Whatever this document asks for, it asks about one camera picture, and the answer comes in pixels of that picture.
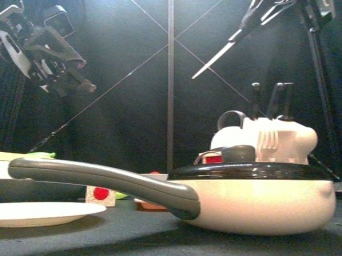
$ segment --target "fork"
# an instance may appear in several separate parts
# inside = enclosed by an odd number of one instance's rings
[[[273,154],[278,150],[278,130],[274,128],[273,120],[268,118],[260,118],[260,134],[257,143],[257,161],[258,162],[273,162]]]

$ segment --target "white plate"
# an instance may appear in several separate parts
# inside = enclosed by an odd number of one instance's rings
[[[107,208],[91,203],[0,203],[0,227],[42,227],[69,223]]]

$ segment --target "metal pole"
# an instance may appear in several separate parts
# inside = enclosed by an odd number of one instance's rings
[[[318,91],[320,91],[320,96],[322,101],[328,140],[329,140],[329,146],[330,146],[330,151],[333,156],[332,165],[333,165],[333,168],[338,170],[342,167],[342,161],[341,161],[342,148],[340,146],[338,138],[337,138],[338,127],[337,127],[337,124],[334,123],[336,106],[334,106],[334,102],[330,101],[333,92],[332,92],[332,85],[329,83],[329,75],[328,75],[325,58],[322,54],[322,45],[320,40],[320,31],[325,24],[322,23],[322,20],[320,18],[317,6],[314,5],[313,0],[300,1],[297,10],[300,12],[300,17],[302,19],[304,25],[308,30],[317,85],[318,85]]]
[[[174,60],[175,60],[175,17],[174,0],[169,0],[169,99],[167,99],[167,172],[174,168]]]

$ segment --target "kitchen utensil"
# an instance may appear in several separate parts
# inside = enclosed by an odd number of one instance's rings
[[[252,86],[253,86],[253,99],[252,99],[252,108],[250,108],[250,119],[257,120],[260,117],[262,86],[260,83],[253,83]]]
[[[274,119],[274,115],[277,114],[280,108],[280,95],[285,89],[285,83],[277,83],[273,89],[272,100],[266,112],[266,117],[272,120]]]
[[[286,98],[285,98],[285,106],[284,106],[284,114],[278,117],[282,121],[293,121],[294,117],[292,115],[292,107],[293,107],[293,98],[294,98],[294,84],[285,83],[286,90]]]
[[[10,175],[111,188],[166,206],[190,224],[231,233],[309,232],[329,222],[336,210],[332,176],[309,165],[197,165],[171,171],[169,181],[159,181],[95,164],[16,159]]]
[[[273,154],[278,150],[278,129],[274,125],[274,121],[268,118],[258,119],[260,135],[258,135],[258,162],[276,161]]]
[[[23,228],[59,225],[105,210],[103,205],[89,203],[2,203],[0,227]]]
[[[266,0],[253,1],[248,13],[244,16],[238,31],[230,37],[229,43],[222,50],[215,54],[207,64],[193,76],[193,79],[195,79],[206,71],[206,69],[210,68],[210,66],[217,62],[230,48],[242,41],[242,39],[254,31],[254,29],[258,28],[258,26],[264,26],[274,17],[289,9],[296,2],[297,1],[294,0],[278,2]]]

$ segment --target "black background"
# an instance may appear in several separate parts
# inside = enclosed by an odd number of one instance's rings
[[[54,4],[67,10],[77,31],[69,42],[87,59],[82,73],[98,90],[91,95],[59,98],[27,81],[18,101],[12,139],[3,144],[3,151],[28,152],[109,91],[39,151],[56,152],[60,159],[135,172],[167,172],[169,59],[173,58],[174,167],[190,165],[198,153],[209,150],[221,114],[227,110],[249,111],[253,82],[264,85],[264,112],[274,84],[294,82],[296,120],[316,129],[320,143],[314,154],[341,173],[328,141],[330,132],[337,133],[340,141],[342,138],[341,1],[336,1],[337,18],[321,33],[336,131],[326,130],[308,34],[294,10],[256,30],[225,54],[213,65],[215,73],[207,70],[193,80],[237,31],[250,1],[175,0],[174,56],[169,56],[167,47],[167,0],[24,3],[27,15],[36,23],[43,9]],[[6,91],[20,74],[11,62],[4,61],[2,72]]]

